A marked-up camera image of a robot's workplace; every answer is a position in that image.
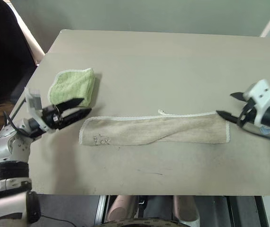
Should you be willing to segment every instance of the green towel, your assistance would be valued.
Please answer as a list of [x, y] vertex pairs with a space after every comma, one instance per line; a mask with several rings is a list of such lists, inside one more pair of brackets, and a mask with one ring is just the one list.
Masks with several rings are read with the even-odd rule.
[[93, 69], [65, 70], [57, 74], [48, 93], [49, 101], [56, 105], [72, 98], [84, 98], [79, 106], [89, 106], [95, 77]]

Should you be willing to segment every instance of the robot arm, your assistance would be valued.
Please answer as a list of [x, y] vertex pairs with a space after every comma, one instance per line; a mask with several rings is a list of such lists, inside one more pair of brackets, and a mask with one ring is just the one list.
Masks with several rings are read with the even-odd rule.
[[226, 111], [217, 111], [217, 113], [225, 120], [237, 124], [244, 131], [270, 140], [270, 136], [244, 128], [246, 123], [257, 127], [270, 127], [270, 86], [267, 81], [260, 80], [251, 85], [244, 93], [236, 92], [232, 93], [231, 96], [246, 103], [240, 116], [232, 116]]
[[91, 109], [80, 109], [66, 117], [62, 113], [83, 100], [71, 99], [41, 107], [40, 95], [25, 90], [27, 108], [33, 118], [9, 121], [0, 131], [0, 219], [20, 219], [25, 224], [40, 218], [37, 195], [32, 192], [28, 159], [30, 145], [45, 132], [52, 133], [86, 117]]

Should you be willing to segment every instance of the printed logo on towel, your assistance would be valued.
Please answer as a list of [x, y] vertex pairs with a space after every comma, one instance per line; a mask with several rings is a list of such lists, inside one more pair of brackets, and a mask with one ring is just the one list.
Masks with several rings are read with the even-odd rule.
[[102, 136], [102, 135], [98, 135], [98, 136], [93, 136], [93, 140], [95, 142], [95, 145], [109, 145], [109, 137], [107, 136]]

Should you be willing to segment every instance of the table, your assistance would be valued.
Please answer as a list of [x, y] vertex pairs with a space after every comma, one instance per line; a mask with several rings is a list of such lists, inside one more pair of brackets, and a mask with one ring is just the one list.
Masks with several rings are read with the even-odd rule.
[[[196, 114], [243, 103], [229, 94], [270, 83], [270, 39], [63, 30], [27, 87], [43, 106], [56, 74], [94, 69], [91, 116]], [[29, 117], [23, 106], [16, 119]], [[270, 195], [270, 141], [230, 125], [226, 144], [80, 146], [84, 120], [31, 145], [33, 190], [45, 194]]]

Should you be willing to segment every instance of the black cable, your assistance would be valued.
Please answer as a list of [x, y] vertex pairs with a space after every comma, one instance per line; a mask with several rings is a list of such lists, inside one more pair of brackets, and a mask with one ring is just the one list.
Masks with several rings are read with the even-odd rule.
[[239, 128], [241, 128], [242, 130], [250, 133], [250, 134], [253, 134], [255, 136], [259, 136], [259, 137], [262, 137], [262, 138], [265, 138], [265, 139], [268, 139], [270, 140], [270, 136], [266, 136], [266, 135], [262, 135], [262, 134], [258, 134], [258, 133], [255, 133], [253, 131], [249, 131], [247, 129], [244, 129], [243, 126], [247, 123], [247, 122], [243, 122], [241, 119], [242, 117], [247, 113], [249, 112], [250, 110], [252, 110], [252, 108], [254, 107], [255, 103], [254, 102], [250, 102], [250, 100], [248, 101], [247, 105], [244, 106], [241, 114], [239, 115], [239, 117], [237, 118], [237, 125], [239, 126]]
[[4, 127], [6, 127], [8, 125], [8, 120], [4, 114], [3, 114], [3, 118], [4, 118]]
[[44, 218], [49, 218], [49, 219], [56, 220], [56, 221], [64, 221], [64, 222], [70, 223], [70, 224], [73, 225], [74, 227], [77, 227], [73, 222], [70, 222], [70, 221], [67, 221], [67, 220], [49, 217], [49, 216], [46, 216], [46, 215], [44, 215], [44, 214], [42, 214], [41, 216], [44, 217]]
[[19, 104], [19, 106], [17, 107], [17, 109], [15, 110], [15, 112], [13, 113], [11, 120], [13, 120], [16, 116], [16, 114], [18, 113], [18, 111], [20, 110], [20, 108], [22, 107], [22, 105], [26, 102], [26, 98], [24, 98], [21, 103]]
[[27, 132], [24, 131], [23, 129], [17, 128], [17, 127], [14, 125], [12, 119], [9, 117], [9, 115], [7, 114], [7, 112], [4, 111], [3, 114], [4, 114], [5, 117], [7, 118], [8, 122], [10, 123], [10, 125], [12, 126], [12, 128], [13, 128], [17, 133], [19, 133], [19, 134], [21, 134], [21, 135], [23, 135], [23, 136], [26, 136], [26, 137], [30, 137], [30, 134], [29, 134], [29, 133], [27, 133]]

